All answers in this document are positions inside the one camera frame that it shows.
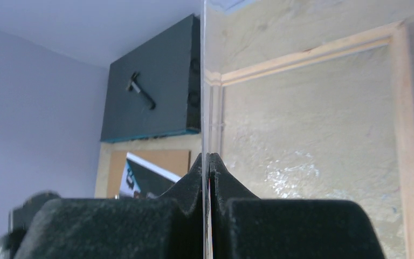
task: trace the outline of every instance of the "cardboard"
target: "cardboard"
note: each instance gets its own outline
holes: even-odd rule
[[[145,150],[114,151],[111,154],[107,183],[107,197],[118,194],[121,178],[126,164],[126,155],[131,152],[155,165],[171,171],[179,176],[187,174],[190,165],[189,150]]]

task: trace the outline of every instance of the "wooden frame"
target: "wooden frame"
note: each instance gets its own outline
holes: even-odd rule
[[[414,259],[414,103],[411,60],[407,30],[404,22],[391,23],[350,37],[335,40],[313,49],[288,54],[225,73],[221,75],[220,84],[221,86],[229,86],[250,79],[328,61],[381,46],[389,46],[392,59],[395,132],[405,244],[407,258]],[[216,81],[217,78],[218,76],[212,77],[212,81]],[[222,105],[213,105],[211,108],[215,114],[220,114]],[[221,140],[221,132],[219,131],[217,136],[212,137],[215,137],[214,141],[219,143]]]

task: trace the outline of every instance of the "hammer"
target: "hammer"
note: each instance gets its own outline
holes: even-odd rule
[[[129,83],[128,83],[128,87],[126,87],[126,90],[131,92],[132,90],[135,90],[136,93],[141,96],[141,98],[143,99],[143,101],[145,102],[145,105],[150,109],[153,110],[156,107],[156,103],[155,101],[153,101],[153,99],[147,94],[145,93],[144,90],[142,90],[142,88],[140,88],[137,84],[137,77],[139,76],[138,72],[134,72],[133,75],[131,76]]]

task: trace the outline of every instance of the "purple wall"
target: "purple wall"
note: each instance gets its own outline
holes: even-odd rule
[[[0,235],[35,192],[94,196],[107,73],[0,32]]]

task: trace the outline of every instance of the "dark gray box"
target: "dark gray box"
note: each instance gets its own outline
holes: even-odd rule
[[[201,130],[201,27],[191,15],[110,65],[101,141],[165,137]],[[126,88],[137,84],[155,101],[150,110]]]

